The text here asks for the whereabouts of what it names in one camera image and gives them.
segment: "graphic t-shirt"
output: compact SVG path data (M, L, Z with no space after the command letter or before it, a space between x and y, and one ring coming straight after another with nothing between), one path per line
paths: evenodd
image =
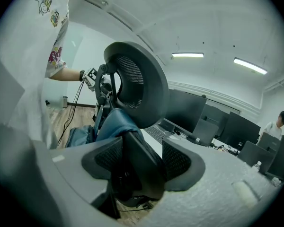
M68 22L68 0L14 0L0 20L0 61L25 90L7 125L48 148L56 147L56 137L42 88L45 77L66 66Z

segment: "person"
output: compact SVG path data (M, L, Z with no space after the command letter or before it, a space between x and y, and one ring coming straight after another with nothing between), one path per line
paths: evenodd
M44 78L79 81L84 73L61 59L68 23L68 0L14 0L0 19L0 63L24 91L2 123L48 148L57 147L57 138L42 95Z
M282 136L282 129L281 127L284 125L284 111L282 111L280 114L279 114L279 117L277 119L276 122L269 122L266 127L264 128L260 138L259 138L259 141L261 140L262 136L263 136L263 133L267 133L271 136L274 136L276 138L278 138L279 140L281 139L281 136Z

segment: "mesh headrest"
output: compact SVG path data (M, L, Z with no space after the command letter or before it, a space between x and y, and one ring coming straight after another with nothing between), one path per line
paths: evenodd
M105 49L104 59L117 66L121 79L116 106L141 129L160 122L167 112L169 88L156 59L133 42L112 43Z

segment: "fluorescent light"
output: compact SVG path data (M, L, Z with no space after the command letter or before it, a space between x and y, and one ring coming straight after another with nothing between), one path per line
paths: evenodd
M204 57L203 53L173 53L173 57Z
M248 68L250 68L252 70L255 70L255 71L257 71L257 72L259 72L259 73L261 73L263 75L265 75L267 73L267 70L264 70L261 67L258 67L258 66L254 65L254 64L251 64L251 63L249 63L247 61L243 61L243 60L238 59L238 58L235 58L233 60L233 62L236 63L236 64L239 64L241 66L246 66L246 67L248 67Z

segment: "white ceiling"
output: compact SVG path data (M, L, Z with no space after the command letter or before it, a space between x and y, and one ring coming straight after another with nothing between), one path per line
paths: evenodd
M130 27L171 74L231 78L258 89L284 77L284 23L269 0L88 1ZM204 58L172 59L173 52L203 52ZM235 57L268 73L234 64Z

